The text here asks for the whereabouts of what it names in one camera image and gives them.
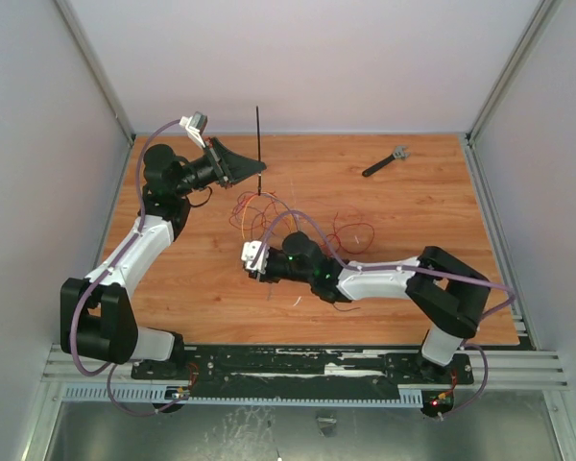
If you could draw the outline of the black zip tie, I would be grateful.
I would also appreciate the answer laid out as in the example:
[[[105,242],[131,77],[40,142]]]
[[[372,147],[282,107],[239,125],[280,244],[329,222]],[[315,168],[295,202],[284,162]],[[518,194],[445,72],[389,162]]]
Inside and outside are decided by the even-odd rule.
[[[256,124],[256,148],[257,148],[257,161],[262,163],[262,156],[261,156],[261,131],[260,131],[260,111],[259,105],[255,106],[255,124]],[[260,197],[262,195],[262,171],[260,170],[257,175],[257,189],[256,193],[257,196]]]

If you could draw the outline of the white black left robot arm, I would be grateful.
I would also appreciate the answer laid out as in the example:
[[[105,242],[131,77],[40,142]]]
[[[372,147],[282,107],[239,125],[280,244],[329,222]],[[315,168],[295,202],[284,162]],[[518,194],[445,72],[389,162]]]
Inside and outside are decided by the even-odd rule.
[[[166,144],[145,144],[137,163],[140,210],[132,229],[110,256],[82,279],[60,289],[60,346],[76,366],[85,358],[104,366],[154,360],[164,377],[186,370],[175,332],[137,324],[131,297],[156,259],[184,229],[192,204],[189,194],[218,184],[224,188],[262,173],[264,162],[238,155],[216,137],[192,161]]]

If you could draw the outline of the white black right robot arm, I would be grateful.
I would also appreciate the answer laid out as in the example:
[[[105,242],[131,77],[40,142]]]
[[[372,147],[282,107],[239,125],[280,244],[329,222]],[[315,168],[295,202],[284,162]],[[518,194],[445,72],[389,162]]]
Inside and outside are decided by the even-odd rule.
[[[325,255],[296,231],[279,249],[259,240],[245,242],[241,261],[252,279],[305,283],[326,303],[412,301],[432,323],[416,359],[419,376],[428,382],[450,372],[454,353],[475,336],[491,293],[486,277],[435,246],[400,261],[364,263]]]

